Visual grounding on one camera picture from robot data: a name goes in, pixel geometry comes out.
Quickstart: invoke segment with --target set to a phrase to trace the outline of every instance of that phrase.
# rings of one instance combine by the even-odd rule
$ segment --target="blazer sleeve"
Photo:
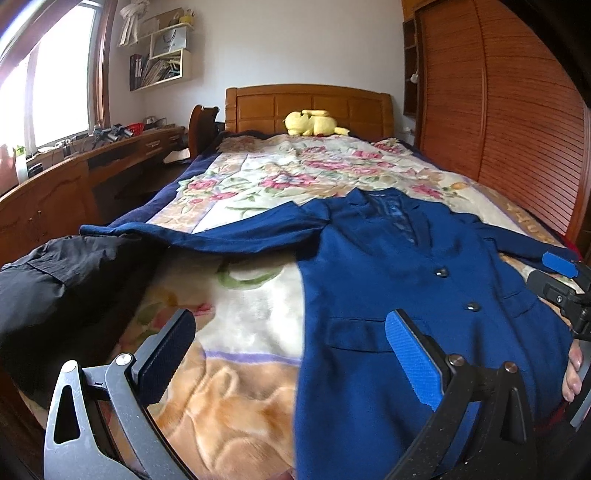
[[[198,233],[170,230],[149,223],[125,223],[109,228],[83,225],[81,235],[140,235],[172,247],[211,254],[256,254],[296,245],[317,235],[329,222],[325,202],[312,200],[304,206],[284,203],[253,217]]]
[[[455,215],[459,216],[464,223],[473,226],[482,238],[493,241],[498,252],[511,255],[524,264],[538,268],[539,270],[554,273],[553,270],[548,269],[542,264],[542,255],[546,252],[553,253],[570,261],[579,260],[579,256],[568,248],[555,247],[554,245],[545,244],[521,233],[482,223],[476,215],[472,215],[471,213],[456,213]]]

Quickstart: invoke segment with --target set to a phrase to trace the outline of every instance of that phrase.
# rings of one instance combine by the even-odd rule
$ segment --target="blazer button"
[[[482,307],[480,304],[476,303],[475,301],[471,301],[466,304],[466,310],[470,310],[471,312],[478,312]]]
[[[435,275],[437,275],[439,278],[447,278],[449,276],[449,272],[445,267],[438,268],[435,270]]]

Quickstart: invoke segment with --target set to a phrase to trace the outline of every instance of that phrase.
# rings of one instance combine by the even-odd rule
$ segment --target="white wall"
[[[119,15],[129,0],[119,0],[113,22],[111,54],[109,56],[109,112],[111,124],[129,125],[141,122],[145,117],[144,97],[129,91],[129,56],[133,51],[119,47],[123,19]]]
[[[176,7],[196,15],[193,80],[137,92],[146,115],[187,125],[201,103],[220,107],[222,121],[227,87],[321,83],[390,93],[402,131],[400,0],[152,0],[148,16]]]

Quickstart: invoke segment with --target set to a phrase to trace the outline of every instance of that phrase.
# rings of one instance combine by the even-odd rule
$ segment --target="yellow plush toy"
[[[349,130],[336,126],[336,120],[326,110],[302,110],[285,117],[285,127],[290,135],[349,135]]]

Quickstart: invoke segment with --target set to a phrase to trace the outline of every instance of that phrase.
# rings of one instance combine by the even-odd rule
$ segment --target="finger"
[[[574,392],[569,388],[566,382],[562,383],[562,396],[569,403],[572,403],[574,400]]]
[[[570,346],[569,359],[573,364],[574,369],[578,372],[583,363],[583,351],[581,350],[578,340],[574,340],[573,344]]]
[[[574,370],[574,367],[570,364],[566,369],[566,383],[575,395],[579,395],[581,393],[581,379],[579,378],[578,373]]]

